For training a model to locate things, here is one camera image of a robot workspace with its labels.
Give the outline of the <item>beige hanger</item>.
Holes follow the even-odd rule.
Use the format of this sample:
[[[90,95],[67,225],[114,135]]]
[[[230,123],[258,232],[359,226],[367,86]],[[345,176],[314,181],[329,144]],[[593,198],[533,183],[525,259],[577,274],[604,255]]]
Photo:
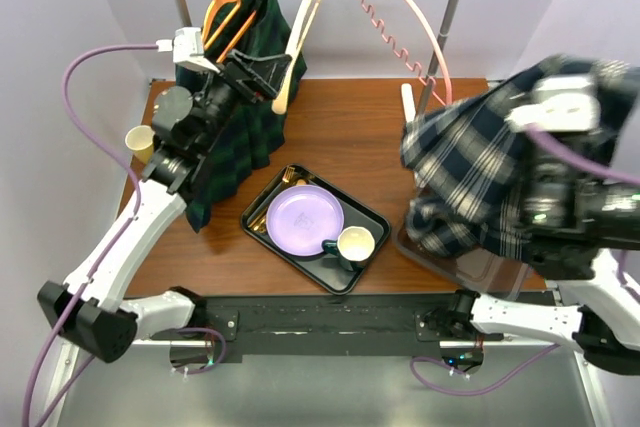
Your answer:
[[[291,63],[287,68],[280,92],[272,103],[272,111],[277,115],[284,115],[287,112],[294,67],[322,1],[301,0],[299,5],[285,49],[285,54],[291,58]]]

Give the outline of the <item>pink hanger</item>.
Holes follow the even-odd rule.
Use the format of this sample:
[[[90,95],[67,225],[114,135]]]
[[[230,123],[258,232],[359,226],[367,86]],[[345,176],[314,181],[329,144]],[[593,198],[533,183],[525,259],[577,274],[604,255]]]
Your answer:
[[[448,66],[444,56],[444,32],[436,35],[429,24],[425,14],[414,0],[401,0],[406,6],[407,13],[400,16],[398,20],[392,21],[393,27],[399,27],[401,23],[411,24],[414,22],[418,29],[409,32],[408,27],[403,27],[403,33],[408,38],[411,34],[412,40],[408,43],[410,47],[417,47],[418,41],[422,42],[422,47],[416,55],[412,55],[410,50],[397,37],[387,29],[387,25],[382,17],[378,15],[373,4],[369,0],[358,0],[360,7],[368,16],[370,23],[379,33],[385,44],[389,46],[393,55],[402,61],[411,74],[423,85],[421,105],[425,106],[431,96],[445,106],[453,101],[453,89]]]

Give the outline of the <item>navy white plaid skirt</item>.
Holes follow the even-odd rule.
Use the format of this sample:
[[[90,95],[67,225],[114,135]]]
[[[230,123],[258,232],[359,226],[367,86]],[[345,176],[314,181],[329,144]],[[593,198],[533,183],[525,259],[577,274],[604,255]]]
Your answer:
[[[505,117],[537,82],[584,74],[595,80],[605,135],[599,161],[608,164],[639,96],[639,70],[622,61],[552,55],[481,95],[405,125],[400,159],[421,191],[409,202],[405,229],[420,250],[454,258],[481,247],[528,262],[526,237],[516,227],[528,140]]]

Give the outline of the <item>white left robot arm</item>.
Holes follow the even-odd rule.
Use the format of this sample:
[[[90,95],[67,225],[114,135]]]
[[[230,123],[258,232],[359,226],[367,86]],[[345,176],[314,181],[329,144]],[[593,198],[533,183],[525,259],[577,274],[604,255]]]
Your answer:
[[[156,97],[153,153],[137,192],[90,256],[63,283],[48,281],[37,294],[62,338],[111,363],[134,341],[163,331],[185,339],[205,332],[206,303],[186,288],[134,301],[124,295],[160,236],[204,191],[213,151],[236,108],[275,99],[291,62],[287,54],[259,58],[237,50],[218,64],[200,58],[191,62],[207,73],[200,91],[173,86]]]

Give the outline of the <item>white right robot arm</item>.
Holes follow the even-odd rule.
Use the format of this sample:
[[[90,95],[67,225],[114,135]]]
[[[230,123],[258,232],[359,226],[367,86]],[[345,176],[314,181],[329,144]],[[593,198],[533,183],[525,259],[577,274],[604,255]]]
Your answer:
[[[583,354],[610,373],[639,373],[639,285],[622,268],[639,248],[639,185],[566,149],[530,150],[521,204],[534,270],[568,292],[571,305],[534,305],[458,290],[425,316],[459,340],[516,334]]]

